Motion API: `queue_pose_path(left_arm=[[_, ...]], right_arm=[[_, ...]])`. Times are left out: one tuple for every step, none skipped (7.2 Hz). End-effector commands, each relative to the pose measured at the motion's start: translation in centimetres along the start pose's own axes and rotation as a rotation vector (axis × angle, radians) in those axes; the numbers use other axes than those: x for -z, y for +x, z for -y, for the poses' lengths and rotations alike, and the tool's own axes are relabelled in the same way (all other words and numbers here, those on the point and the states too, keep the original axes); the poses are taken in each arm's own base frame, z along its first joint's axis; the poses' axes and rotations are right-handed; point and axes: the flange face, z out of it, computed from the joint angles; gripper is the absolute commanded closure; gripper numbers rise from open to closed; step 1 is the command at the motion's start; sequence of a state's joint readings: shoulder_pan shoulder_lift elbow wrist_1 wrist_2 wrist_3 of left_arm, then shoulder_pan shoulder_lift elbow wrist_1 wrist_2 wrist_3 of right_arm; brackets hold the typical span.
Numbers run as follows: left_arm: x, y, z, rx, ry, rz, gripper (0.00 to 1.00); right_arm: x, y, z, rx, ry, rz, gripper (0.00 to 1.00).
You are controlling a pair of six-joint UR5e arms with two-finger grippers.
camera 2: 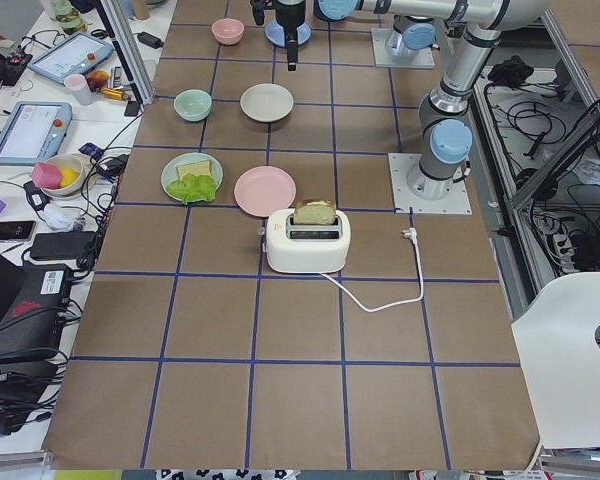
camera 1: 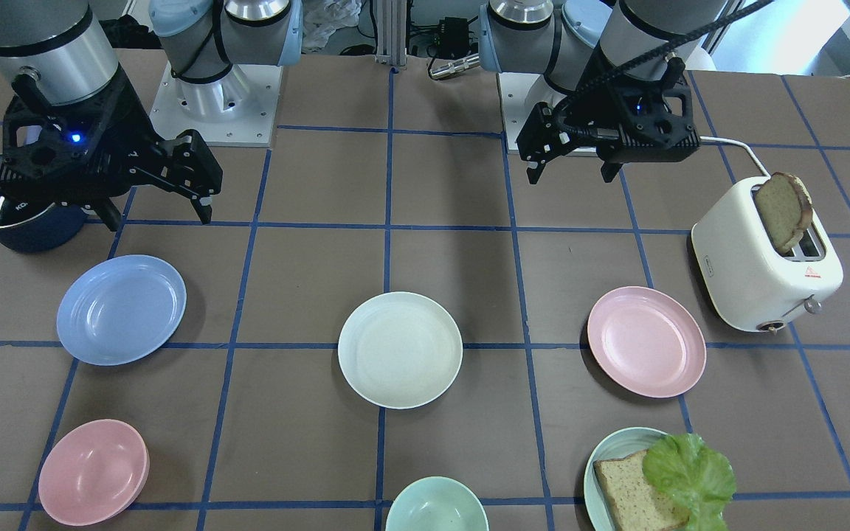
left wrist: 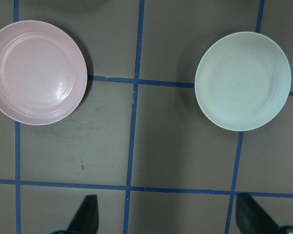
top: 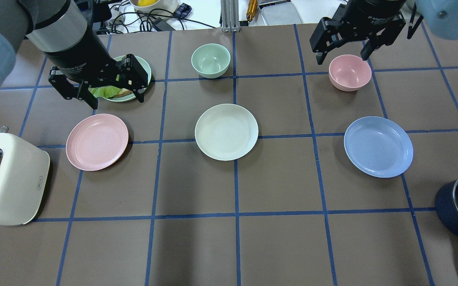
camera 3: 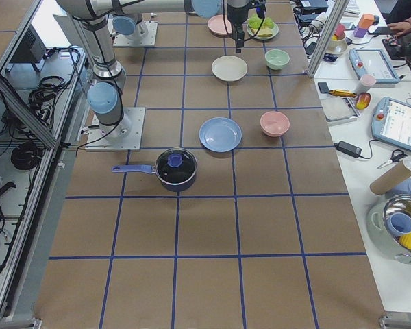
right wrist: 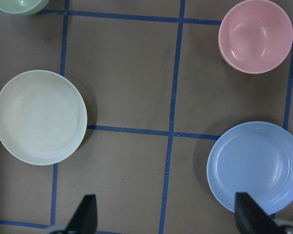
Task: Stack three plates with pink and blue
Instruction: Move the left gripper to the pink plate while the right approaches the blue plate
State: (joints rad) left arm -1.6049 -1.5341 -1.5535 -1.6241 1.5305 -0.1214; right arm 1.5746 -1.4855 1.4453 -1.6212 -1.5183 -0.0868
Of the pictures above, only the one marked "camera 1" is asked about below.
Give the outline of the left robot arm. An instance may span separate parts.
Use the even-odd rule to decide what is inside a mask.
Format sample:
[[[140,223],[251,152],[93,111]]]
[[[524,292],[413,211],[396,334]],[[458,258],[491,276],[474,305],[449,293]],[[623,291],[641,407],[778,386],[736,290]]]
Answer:
[[[490,1],[483,69],[537,74],[557,102],[533,102],[516,135],[536,184],[550,161],[593,148],[601,177],[625,164],[681,162],[701,147],[687,60],[722,1]]]

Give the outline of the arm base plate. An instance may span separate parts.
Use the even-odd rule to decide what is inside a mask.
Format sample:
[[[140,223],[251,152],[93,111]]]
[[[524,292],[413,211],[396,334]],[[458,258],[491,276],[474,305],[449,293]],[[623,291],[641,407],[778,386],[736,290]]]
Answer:
[[[498,74],[498,87],[507,151],[517,155],[517,134],[522,131],[533,105],[546,102],[556,107],[564,94],[549,87],[542,74],[502,72]]]
[[[274,65],[234,65],[207,84],[163,72],[149,111],[153,128],[172,139],[198,131],[210,147],[269,148],[286,70]]]

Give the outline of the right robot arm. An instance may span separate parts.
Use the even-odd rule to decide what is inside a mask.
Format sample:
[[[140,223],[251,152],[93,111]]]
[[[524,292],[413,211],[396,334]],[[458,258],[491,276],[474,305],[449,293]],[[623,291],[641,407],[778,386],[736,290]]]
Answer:
[[[241,65],[297,63],[300,1],[152,1],[170,72],[219,89]],[[174,192],[209,224],[223,172],[202,134],[172,140],[148,112],[87,1],[0,1],[0,73],[13,99],[3,119],[0,194],[75,205],[116,231],[112,202],[135,185]]]

